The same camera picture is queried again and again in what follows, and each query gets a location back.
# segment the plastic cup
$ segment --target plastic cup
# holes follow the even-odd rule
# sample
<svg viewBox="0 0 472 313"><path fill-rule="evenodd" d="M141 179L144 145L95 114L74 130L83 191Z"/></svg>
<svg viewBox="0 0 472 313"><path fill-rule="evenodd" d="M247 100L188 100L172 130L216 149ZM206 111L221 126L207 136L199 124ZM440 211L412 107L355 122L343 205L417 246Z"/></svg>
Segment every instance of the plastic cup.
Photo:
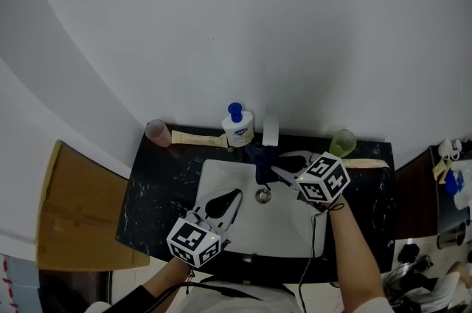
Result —
<svg viewBox="0 0 472 313"><path fill-rule="evenodd" d="M148 123L145 130L146 137L157 146L167 148L172 144L169 129L162 120L156 119Z"/></svg>
<svg viewBox="0 0 472 313"><path fill-rule="evenodd" d="M347 129L342 129L334 135L330 145L330 153L343 158L355 149L356 144L357 140L354 134Z"/></svg>

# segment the black countertop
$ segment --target black countertop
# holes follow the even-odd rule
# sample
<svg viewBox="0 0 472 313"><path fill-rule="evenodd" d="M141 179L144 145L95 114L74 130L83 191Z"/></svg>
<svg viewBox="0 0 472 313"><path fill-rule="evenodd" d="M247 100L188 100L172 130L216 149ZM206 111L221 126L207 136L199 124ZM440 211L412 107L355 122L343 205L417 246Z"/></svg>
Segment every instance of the black countertop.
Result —
<svg viewBox="0 0 472 313"><path fill-rule="evenodd" d="M223 131L169 125L191 134L220 136ZM255 141L262 135L256 134ZM323 153L330 139L280 135L282 152L308 150ZM348 169L351 183L344 190L353 214L378 262L381 272L392 268L395 247L395 168L392 146L387 142L358 141L349 158L383 159L390 168ZM171 145L160 148L143 136L123 202L117 240L140 252L169 261L166 237L177 218L195 204L203 162L217 159L251 163L244 148L213 148ZM275 258L225 251L199 270L225 278L251 281L298 283L307 258ZM335 281L336 258L329 219L322 257L315 258L305 276L306 283Z"/></svg>

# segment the drain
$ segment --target drain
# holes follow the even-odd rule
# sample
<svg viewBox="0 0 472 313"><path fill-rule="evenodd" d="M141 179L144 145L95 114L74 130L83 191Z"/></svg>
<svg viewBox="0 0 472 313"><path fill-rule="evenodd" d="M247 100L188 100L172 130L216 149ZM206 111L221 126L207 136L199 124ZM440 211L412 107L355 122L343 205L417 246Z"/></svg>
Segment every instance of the drain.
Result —
<svg viewBox="0 0 472 313"><path fill-rule="evenodd" d="M271 197L271 191L266 190L265 188L261 188L256 192L256 200L261 204L268 203L271 200Z"/></svg>

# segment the white sink basin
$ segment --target white sink basin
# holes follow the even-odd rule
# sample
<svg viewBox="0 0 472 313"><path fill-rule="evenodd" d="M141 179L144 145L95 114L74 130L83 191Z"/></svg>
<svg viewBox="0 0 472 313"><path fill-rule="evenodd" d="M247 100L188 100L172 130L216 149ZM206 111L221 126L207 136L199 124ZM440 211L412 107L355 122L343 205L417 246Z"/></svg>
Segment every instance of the white sink basin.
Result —
<svg viewBox="0 0 472 313"><path fill-rule="evenodd" d="M243 201L234 224L229 228L231 244L226 250L272 257L310 256L315 208L296 200L297 191L281 182L269 183L271 199L256 200L263 188L256 183L256 166L208 159L203 165L197 199L217 190L239 188ZM316 218L315 256L323 253L326 214Z"/></svg>

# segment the white cup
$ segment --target white cup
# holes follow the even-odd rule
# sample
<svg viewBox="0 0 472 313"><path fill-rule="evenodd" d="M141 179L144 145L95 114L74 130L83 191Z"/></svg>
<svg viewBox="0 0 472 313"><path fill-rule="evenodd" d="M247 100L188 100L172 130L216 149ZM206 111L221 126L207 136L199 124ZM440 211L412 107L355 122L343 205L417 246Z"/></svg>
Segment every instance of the white cup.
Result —
<svg viewBox="0 0 472 313"><path fill-rule="evenodd" d="M439 153L440 157L445 161L452 159L453 161L457 161L459 159L459 154L462 150L462 144L458 139L450 141L446 139L441 142L437 152Z"/></svg>

